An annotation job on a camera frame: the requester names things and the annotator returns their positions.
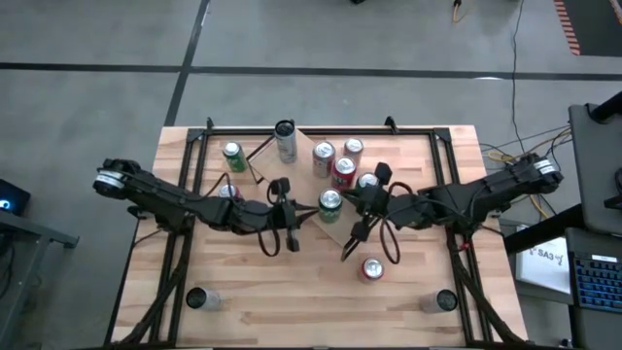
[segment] keyboard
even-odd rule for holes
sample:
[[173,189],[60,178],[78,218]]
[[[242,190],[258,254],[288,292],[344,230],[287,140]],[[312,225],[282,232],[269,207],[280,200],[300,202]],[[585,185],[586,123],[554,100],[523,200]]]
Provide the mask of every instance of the keyboard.
[[622,263],[574,254],[573,291],[575,305],[622,313]]

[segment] gray floor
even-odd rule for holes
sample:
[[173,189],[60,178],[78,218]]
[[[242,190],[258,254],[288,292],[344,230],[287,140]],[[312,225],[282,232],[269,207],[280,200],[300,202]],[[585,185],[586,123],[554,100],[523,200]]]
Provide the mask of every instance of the gray floor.
[[[199,0],[5,0],[0,62],[181,65]],[[200,66],[384,68],[509,72],[514,0],[473,6],[451,25],[451,1],[212,0],[194,56]],[[622,73],[622,59],[572,55],[552,0],[526,0],[518,71]],[[33,193],[28,216],[80,235],[78,249],[50,250],[36,308],[20,339],[46,349],[103,341],[135,222],[127,203],[94,193],[105,157],[152,165],[177,74],[0,71],[0,178]],[[522,136],[564,125],[572,103],[600,102],[615,82],[518,81]],[[192,74],[176,125],[475,124],[481,142],[515,139],[511,82]],[[553,136],[526,141],[526,147]],[[518,153],[517,144],[504,148]],[[566,180],[548,195],[561,211],[579,200],[571,144],[556,152]],[[522,202],[506,218],[534,223]],[[530,339],[570,336],[561,304],[521,297]]]

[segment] soda can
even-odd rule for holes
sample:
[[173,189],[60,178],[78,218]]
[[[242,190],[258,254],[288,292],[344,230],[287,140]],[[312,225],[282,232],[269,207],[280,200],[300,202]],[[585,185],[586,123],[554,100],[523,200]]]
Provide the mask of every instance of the soda can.
[[322,141],[313,148],[313,173],[321,178],[330,176],[335,149],[330,142]]
[[335,189],[326,189],[320,194],[320,211],[318,215],[323,222],[332,224],[339,220],[341,214],[341,194]]
[[458,298],[450,290],[440,290],[420,297],[419,304],[425,313],[449,312],[458,306]]
[[232,172],[242,172],[246,170],[244,152],[242,151],[242,146],[237,142],[227,142],[223,148],[223,155]]
[[295,127],[292,121],[280,121],[274,126],[274,137],[279,148],[279,158],[284,163],[296,160]]
[[349,138],[343,144],[343,156],[351,158],[356,164],[361,162],[363,154],[363,141],[361,139]]
[[223,185],[219,190],[218,190],[218,196],[220,198],[237,198],[237,199],[244,199],[242,197],[242,192],[240,191],[240,189],[238,189],[237,186],[233,186],[233,185]]
[[357,184],[355,185],[355,189],[360,191],[363,187],[373,187],[378,186],[378,178],[372,172],[366,172],[363,175],[359,176],[357,179]]
[[385,266],[376,258],[367,258],[359,269],[359,279],[363,283],[378,281],[385,274]]
[[223,299],[215,291],[194,287],[186,294],[186,304],[193,309],[218,311],[223,308]]
[[350,189],[356,172],[357,165],[351,158],[339,158],[332,166],[332,187],[339,191]]

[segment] butcher block tabletop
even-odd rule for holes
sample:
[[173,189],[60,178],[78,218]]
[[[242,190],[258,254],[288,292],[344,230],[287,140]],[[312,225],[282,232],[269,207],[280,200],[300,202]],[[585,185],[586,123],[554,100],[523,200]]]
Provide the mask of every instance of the butcher block tabletop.
[[[447,127],[451,131],[461,182],[467,183],[485,176],[474,126]],[[157,177],[173,184],[178,183],[187,132],[187,127],[165,127],[162,130],[153,168]],[[402,181],[413,191],[437,185],[427,136],[357,137],[363,140],[365,146],[358,174],[373,171],[376,164],[383,161],[393,169],[392,181]],[[340,155],[348,136],[309,138],[314,142],[329,140]],[[266,140],[266,136],[210,136],[208,140],[201,193],[207,193],[223,172],[229,172],[222,153],[227,141],[238,142],[248,155]],[[192,152],[188,178],[189,190],[199,143],[195,143],[194,147],[196,150]],[[443,172],[445,179],[450,179],[443,147],[440,149]],[[261,158],[265,157],[262,152],[256,157],[251,160],[251,164],[265,161],[265,158]],[[248,170],[229,174],[231,182],[240,188],[245,199],[266,201],[265,181],[256,185]],[[297,189],[293,186],[294,198],[296,191],[304,191],[303,183],[296,185]],[[317,205],[317,202],[302,204]],[[495,227],[497,222],[489,219],[487,225]],[[156,223],[153,220],[141,221],[135,239],[155,230]],[[313,220],[308,220],[298,233],[299,252],[292,253],[285,248],[283,232],[280,254],[269,258],[261,252],[255,234],[237,236],[231,232],[214,231],[197,221],[186,292],[193,287],[214,290],[221,295],[224,303],[220,311],[191,309],[184,304],[177,346],[465,345],[458,309],[427,314],[419,304],[419,297],[431,292],[440,289],[455,291],[444,228],[404,228],[397,231],[396,236],[401,250],[401,261],[397,265],[391,264],[385,257],[377,228],[366,243],[360,244],[348,260],[341,262],[341,245]],[[273,248],[271,234],[265,233],[263,237],[267,249]],[[162,232],[142,241],[132,250],[114,324],[113,341],[128,335],[154,301],[165,245],[166,233]],[[502,238],[493,232],[480,230],[474,235],[473,245],[486,298],[510,328],[526,338],[527,332]],[[384,276],[373,284],[363,284],[357,277],[361,262],[367,257],[378,258],[385,266]],[[474,301],[470,297],[468,301],[475,338],[481,339]],[[168,331],[171,305],[172,297],[164,309],[162,338],[166,337]]]

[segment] desk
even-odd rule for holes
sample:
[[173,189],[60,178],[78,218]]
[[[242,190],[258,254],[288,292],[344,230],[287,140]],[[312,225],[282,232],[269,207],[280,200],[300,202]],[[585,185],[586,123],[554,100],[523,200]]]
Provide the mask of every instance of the desk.
[[[486,175],[474,127],[451,126],[450,130],[461,180],[466,183]],[[154,163],[157,177],[177,183],[187,134],[185,127],[162,130]],[[313,138],[326,138],[337,147],[344,139]],[[394,180],[406,182],[413,190],[436,185],[427,138],[361,138],[365,151],[360,171],[372,171],[378,161],[386,161],[394,170]],[[248,155],[265,136],[210,136],[201,193],[206,193],[227,171],[221,149],[228,140],[239,142]],[[449,178],[446,166],[443,170],[445,178]],[[190,167],[189,183],[193,173]],[[231,179],[246,199],[265,200],[265,183],[255,185],[249,171],[231,174]],[[143,221],[136,239],[154,230],[153,221]],[[419,296],[434,290],[455,290],[441,227],[401,230],[397,234],[402,251],[399,265],[387,262],[377,232],[346,262],[339,261],[341,247],[310,221],[303,225],[299,239],[300,252],[283,249],[278,257],[268,258],[260,251],[254,235],[240,237],[197,223],[186,291],[195,286],[214,289],[225,299],[225,307],[223,311],[205,312],[184,305],[177,346],[464,345],[457,311],[428,315],[418,304]],[[133,250],[123,281],[113,341],[126,336],[152,303],[165,241],[163,233]],[[474,246],[486,297],[513,331],[526,338],[501,237],[481,231],[474,237]],[[380,258],[386,266],[382,281],[373,285],[363,285],[356,279],[358,263],[367,255]],[[171,300],[164,309],[162,336],[168,330]],[[472,299],[469,308],[476,338],[481,338]]]

